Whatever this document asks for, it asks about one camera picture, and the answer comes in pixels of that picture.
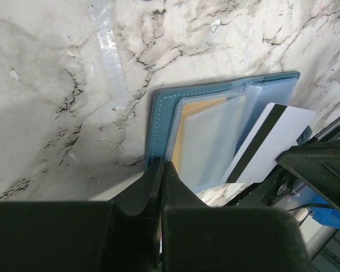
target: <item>beige card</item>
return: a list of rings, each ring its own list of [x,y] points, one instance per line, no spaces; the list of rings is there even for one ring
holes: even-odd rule
[[[181,170],[181,154],[182,154],[182,142],[184,139],[184,126],[185,120],[188,116],[196,114],[198,112],[204,111],[216,105],[219,105],[227,100],[226,97],[218,98],[218,99],[211,99],[205,101],[198,101],[187,103],[181,112],[179,127],[176,134],[176,140],[174,144],[174,151],[172,154],[171,161],[175,166],[176,171],[179,173]]]

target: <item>white marble surface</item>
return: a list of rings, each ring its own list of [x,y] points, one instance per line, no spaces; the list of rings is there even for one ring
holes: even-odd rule
[[[1,0],[0,200],[89,199],[141,171],[156,87],[286,70],[314,130],[340,115],[340,0]]]

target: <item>white card with black stripe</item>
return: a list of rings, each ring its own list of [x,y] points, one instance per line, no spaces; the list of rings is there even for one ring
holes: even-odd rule
[[[297,145],[296,140],[316,112],[269,103],[239,148],[223,183],[262,182],[277,165],[276,158]]]

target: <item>blue wallet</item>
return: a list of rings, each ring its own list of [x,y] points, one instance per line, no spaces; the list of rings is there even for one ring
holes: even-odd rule
[[[154,91],[154,96],[151,99],[151,116],[148,127],[145,168],[147,169],[155,158],[165,157],[176,107],[181,99],[220,94],[244,86],[247,83],[276,82],[283,79],[298,79],[299,77],[299,72],[292,71],[252,76],[221,83],[164,88]]]

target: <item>marble surface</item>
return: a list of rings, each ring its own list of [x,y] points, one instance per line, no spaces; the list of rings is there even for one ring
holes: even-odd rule
[[[340,115],[340,0],[2,0],[0,201],[140,172],[157,87],[287,70],[315,131]]]

